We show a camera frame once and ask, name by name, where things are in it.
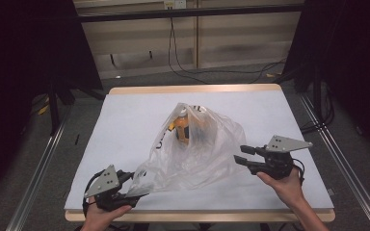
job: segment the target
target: white table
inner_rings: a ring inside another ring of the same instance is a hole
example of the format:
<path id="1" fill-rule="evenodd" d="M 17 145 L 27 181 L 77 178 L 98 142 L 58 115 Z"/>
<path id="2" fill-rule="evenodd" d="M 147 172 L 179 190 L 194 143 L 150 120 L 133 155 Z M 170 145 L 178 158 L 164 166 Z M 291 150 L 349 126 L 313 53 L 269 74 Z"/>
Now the white table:
<path id="1" fill-rule="evenodd" d="M 84 220 L 81 201 L 92 176 L 110 164 L 135 171 L 147 160 L 157 133 L 178 102 L 202 105 L 240 123 L 247 145 L 263 146 L 272 135 L 303 140 L 278 85 L 218 85 L 116 88 L 107 95 L 65 210 L 66 219 Z M 335 218 L 333 205 L 308 151 L 291 153 L 305 165 L 304 195 L 322 221 Z M 250 157 L 254 161 L 263 161 Z M 274 191 L 250 172 L 194 191 L 158 192 L 140 199 L 118 221 L 128 222 L 274 222 L 297 221 Z"/>

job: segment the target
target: finger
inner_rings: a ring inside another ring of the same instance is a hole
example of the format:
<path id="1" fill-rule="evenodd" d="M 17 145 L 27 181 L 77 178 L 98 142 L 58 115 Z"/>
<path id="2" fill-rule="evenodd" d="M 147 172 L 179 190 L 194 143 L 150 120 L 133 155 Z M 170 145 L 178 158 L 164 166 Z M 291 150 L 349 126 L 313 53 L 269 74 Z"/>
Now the finger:
<path id="1" fill-rule="evenodd" d="M 121 206 L 118 209 L 113 210 L 112 212 L 110 212 L 110 215 L 112 215 L 113 219 L 114 218 L 119 218 L 119 217 L 123 216 L 125 213 L 127 213 L 128 211 L 130 211 L 131 209 L 132 209 L 131 206 L 124 205 L 124 206 Z"/>
<path id="2" fill-rule="evenodd" d="M 290 175 L 291 176 L 294 176 L 294 175 L 298 176 L 299 175 L 299 170 L 296 167 L 293 167 L 293 169 L 290 172 Z"/>
<path id="3" fill-rule="evenodd" d="M 89 203 L 93 203 L 93 202 L 95 202 L 94 196 L 90 196 L 89 197 Z"/>
<path id="4" fill-rule="evenodd" d="M 270 175 L 264 173 L 264 172 L 257 172 L 257 177 L 260 178 L 266 185 L 273 186 L 275 184 L 275 179 L 273 179 Z"/>

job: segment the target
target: metal frame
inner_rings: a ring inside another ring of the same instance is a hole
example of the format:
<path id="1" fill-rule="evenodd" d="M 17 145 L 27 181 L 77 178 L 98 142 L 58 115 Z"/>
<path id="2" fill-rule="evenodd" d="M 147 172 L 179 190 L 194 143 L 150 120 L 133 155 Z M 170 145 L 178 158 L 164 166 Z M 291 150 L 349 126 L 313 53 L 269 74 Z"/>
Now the metal frame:
<path id="1" fill-rule="evenodd" d="M 52 156 L 56 150 L 56 147 L 65 129 L 65 124 L 70 115 L 71 107 L 72 106 L 66 107 L 66 114 L 62 120 L 62 123 L 59 126 L 59 129 L 56 131 L 56 133 L 52 137 L 50 137 L 50 140 L 46 146 L 46 149 L 44 150 L 43 155 L 41 156 L 40 162 L 32 177 L 32 180 L 29 183 L 29 186 L 26 192 L 23 194 L 22 199 L 17 205 L 16 210 L 11 218 L 11 221 L 7 226 L 7 229 L 6 229 L 7 231 L 22 230 L 23 225 L 26 222 L 26 218 L 28 217 L 29 212 L 32 209 L 32 205 L 35 201 L 35 198 L 38 195 L 41 182 L 43 181 L 45 172 L 47 171 L 47 168 L 49 167 L 50 160 L 52 159 Z"/>
<path id="2" fill-rule="evenodd" d="M 313 111 L 314 106 L 311 103 L 308 96 L 302 94 L 301 99 L 305 107 L 305 110 L 310 116 L 312 122 L 314 124 L 319 124 L 320 121 L 317 118 L 316 112 Z M 321 138 L 323 139 L 324 143 L 326 144 L 327 149 L 329 150 L 331 156 L 334 158 L 335 163 L 340 169 L 342 175 L 347 181 L 351 191 L 358 200 L 359 205 L 363 209 L 365 215 L 370 220 L 370 194 L 368 193 L 367 190 L 365 190 L 362 183 L 359 181 L 356 173 L 351 168 L 350 164 L 348 163 L 347 159 L 344 156 L 344 153 L 341 151 L 338 144 L 335 142 L 327 126 L 323 124 L 323 126 L 320 129 L 318 129 L 318 132 Z"/>
<path id="3" fill-rule="evenodd" d="M 76 23 L 76 22 L 102 22 L 102 21 L 123 21 L 123 20 L 138 20 L 138 19 L 154 19 L 154 18 L 174 18 L 174 17 L 190 17 L 190 16 L 213 16 L 213 15 L 230 15 L 230 14 L 251 14 L 251 13 L 290 13 L 301 12 L 310 7 L 305 4 L 285 4 L 285 5 L 267 5 L 255 7 L 238 7 L 238 8 L 198 8 L 198 9 L 183 9 L 183 10 L 163 10 L 149 12 L 133 12 L 133 13 L 102 13 L 102 14 L 83 14 L 70 17 L 56 18 L 34 18 L 30 22 L 33 23 Z"/>

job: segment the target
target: power outlet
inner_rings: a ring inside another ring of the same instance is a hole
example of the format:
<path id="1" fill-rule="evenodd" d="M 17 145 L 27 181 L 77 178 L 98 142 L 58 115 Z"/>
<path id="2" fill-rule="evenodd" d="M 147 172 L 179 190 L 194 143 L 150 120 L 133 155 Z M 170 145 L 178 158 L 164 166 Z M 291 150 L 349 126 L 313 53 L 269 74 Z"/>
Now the power outlet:
<path id="1" fill-rule="evenodd" d="M 186 9 L 186 0 L 175 0 L 175 9 Z"/>
<path id="2" fill-rule="evenodd" d="M 174 0 L 164 1 L 164 9 L 165 10 L 175 9 L 175 1 Z"/>

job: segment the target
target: wooden table edge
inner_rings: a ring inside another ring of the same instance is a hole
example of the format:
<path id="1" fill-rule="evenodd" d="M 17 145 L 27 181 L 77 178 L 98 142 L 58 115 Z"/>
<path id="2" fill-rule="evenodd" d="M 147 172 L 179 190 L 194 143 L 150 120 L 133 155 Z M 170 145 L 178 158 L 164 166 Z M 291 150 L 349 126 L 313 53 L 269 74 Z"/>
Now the wooden table edge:
<path id="1" fill-rule="evenodd" d="M 135 93 L 181 93 L 181 92 L 232 92 L 256 90 L 281 90 L 277 84 L 255 85 L 192 85 L 192 86 L 154 86 L 154 87 L 123 87 L 112 88 L 109 94 L 135 94 Z"/>
<path id="2" fill-rule="evenodd" d="M 322 222 L 332 222 L 335 219 L 333 209 L 316 211 Z M 68 221 L 84 221 L 82 212 L 66 211 Z M 119 222 L 297 222 L 297 217 L 290 211 L 249 211 L 234 213 L 206 213 L 198 211 L 165 212 L 165 213 L 127 213 Z"/>

